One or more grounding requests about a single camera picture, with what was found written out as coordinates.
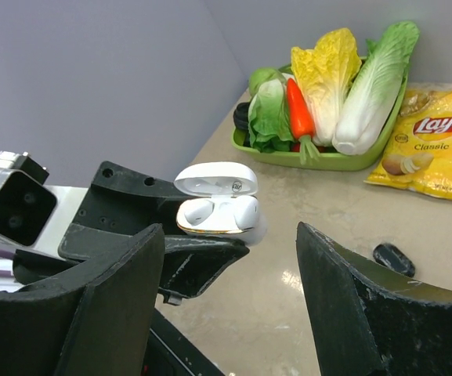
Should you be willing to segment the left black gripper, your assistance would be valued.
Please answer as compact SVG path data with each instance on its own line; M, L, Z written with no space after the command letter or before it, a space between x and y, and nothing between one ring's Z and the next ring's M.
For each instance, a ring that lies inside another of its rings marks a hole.
M165 304L179 305L202 295L250 251L240 240L182 235L175 217L188 196L169 181L110 161L101 163L89 189L54 190L58 205L37 242L13 256L21 284L61 273L159 223L167 236L158 293Z

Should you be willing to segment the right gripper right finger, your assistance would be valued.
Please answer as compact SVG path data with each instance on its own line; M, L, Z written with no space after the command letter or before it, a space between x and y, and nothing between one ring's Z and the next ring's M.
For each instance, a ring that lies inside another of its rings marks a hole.
M322 375L452 375L452 290L386 269L304 222L296 253Z

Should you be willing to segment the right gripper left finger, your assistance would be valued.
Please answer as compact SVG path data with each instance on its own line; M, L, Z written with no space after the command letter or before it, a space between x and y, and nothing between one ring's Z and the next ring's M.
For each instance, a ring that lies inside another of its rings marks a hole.
M0 375L138 375L165 253L159 225L0 291Z

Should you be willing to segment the black earbud charging case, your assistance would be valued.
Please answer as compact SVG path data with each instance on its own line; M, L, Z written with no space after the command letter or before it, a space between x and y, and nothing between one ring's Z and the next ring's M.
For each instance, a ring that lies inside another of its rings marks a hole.
M414 277L413 262L398 247L391 243L381 243L372 252L373 258L381 266L407 277Z

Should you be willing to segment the white earbud charging case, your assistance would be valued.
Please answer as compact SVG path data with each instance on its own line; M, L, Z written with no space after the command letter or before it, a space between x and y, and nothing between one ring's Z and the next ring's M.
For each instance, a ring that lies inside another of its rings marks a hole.
M247 246L259 244L267 232L267 220L262 214L256 227L247 231L235 230L232 199L253 196L259 190L256 174L245 164L216 161L193 164L182 170L174 179L177 190L190 199L208 199L215 205L212 215L198 226L191 226L183 215L183 203L176 214L176 224L191 236L222 237L240 240Z

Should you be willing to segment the white earbud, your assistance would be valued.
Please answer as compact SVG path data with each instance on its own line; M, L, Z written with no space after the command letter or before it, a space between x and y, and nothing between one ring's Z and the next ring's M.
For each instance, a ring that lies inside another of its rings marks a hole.
M191 226L198 226L213 213L215 205L208 199L195 199L183 203L183 215Z
M259 201L253 196L232 199L235 230L247 231L256 227L260 219Z

